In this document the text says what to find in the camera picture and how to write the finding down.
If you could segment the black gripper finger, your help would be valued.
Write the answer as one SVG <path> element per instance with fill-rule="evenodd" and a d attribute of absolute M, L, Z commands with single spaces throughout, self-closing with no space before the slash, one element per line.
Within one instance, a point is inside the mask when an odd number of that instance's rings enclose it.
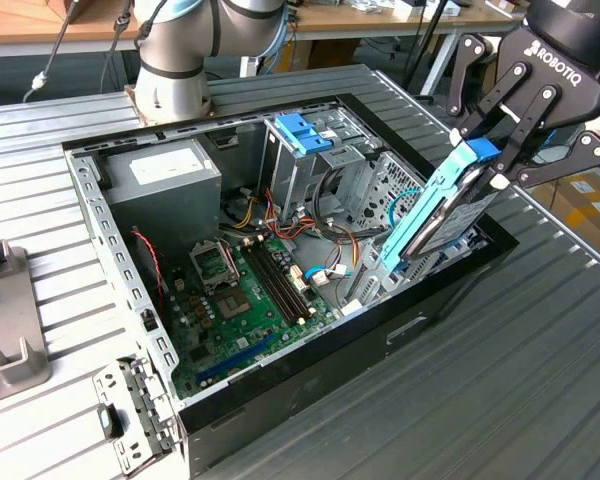
<path fill-rule="evenodd" d="M 533 157 L 551 131 L 584 126 L 560 160 L 538 164 Z M 600 90 L 587 100 L 557 86 L 544 87 L 520 116 L 495 164 L 489 185 L 504 189 L 511 183 L 530 187 L 600 166 Z"/>
<path fill-rule="evenodd" d="M 488 67 L 499 62 L 500 37 L 464 34 L 458 44 L 447 113 L 457 119 L 449 133 L 452 145 L 488 134 L 504 118 L 504 103 L 530 75 L 530 64 L 518 60 L 482 94 Z"/>

